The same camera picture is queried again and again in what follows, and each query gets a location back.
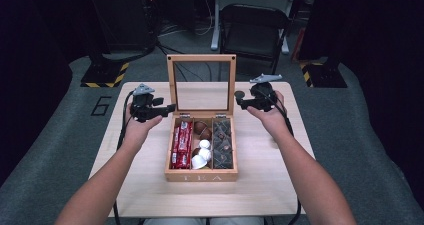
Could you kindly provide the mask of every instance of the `gray carpet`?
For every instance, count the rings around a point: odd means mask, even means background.
[[[296,31],[288,39],[293,48]],[[184,53],[210,50],[211,31],[199,36],[178,32],[160,42]],[[130,54],[114,54],[125,57]],[[70,64],[73,81],[57,111],[34,145],[0,189],[0,224],[52,224],[69,197],[87,180],[109,122],[120,87],[83,88],[88,58]],[[316,159],[340,185],[359,224],[424,224],[401,171],[386,156],[374,134],[355,75],[340,66],[348,88],[308,88],[298,64],[281,55],[277,74],[292,86]],[[247,81],[253,76],[237,76]],[[168,81],[159,49],[130,63],[125,82]],[[105,116],[91,116],[101,96]],[[287,224],[292,215],[267,217],[268,224]],[[123,218],[122,224],[137,224]],[[114,224],[111,218],[107,224]],[[301,216],[297,224],[309,224]]]

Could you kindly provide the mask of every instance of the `black chair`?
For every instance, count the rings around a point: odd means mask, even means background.
[[[228,5],[220,12],[220,53],[269,61],[275,74],[288,25],[289,19],[281,10]]]

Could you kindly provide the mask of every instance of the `white creamer cup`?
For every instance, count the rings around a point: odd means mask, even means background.
[[[209,162],[212,158],[211,151],[206,148],[201,148],[197,154],[202,156],[207,162]]]
[[[210,146],[211,146],[211,143],[209,142],[209,140],[203,139],[203,140],[200,140],[199,142],[199,147],[201,148],[209,149]]]
[[[195,155],[191,158],[191,168],[193,169],[200,169],[204,167],[206,163],[208,163],[206,159],[200,155]]]

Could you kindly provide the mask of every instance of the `human arm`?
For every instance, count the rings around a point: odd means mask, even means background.
[[[283,96],[276,91],[283,102]],[[269,112],[253,107],[247,110],[257,117],[277,143],[299,201],[312,224],[356,224],[339,186],[328,172],[290,134],[277,108]]]
[[[129,106],[126,110],[129,118]],[[130,119],[121,147],[68,201],[55,224],[104,224],[135,155],[161,116],[145,123]]]

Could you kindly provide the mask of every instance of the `wooden tabletop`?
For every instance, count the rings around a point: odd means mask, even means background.
[[[163,106],[171,103],[167,82],[148,82]],[[314,156],[293,92],[288,83],[271,83],[284,95],[284,104],[296,139]],[[125,97],[140,82],[125,83],[113,110],[90,177],[116,151]],[[235,90],[247,95],[252,84],[236,82]],[[171,119],[154,127],[135,157],[118,196],[122,217],[225,217],[295,214],[297,196],[281,154],[261,122],[234,107],[239,176],[237,182],[167,182],[165,160]]]

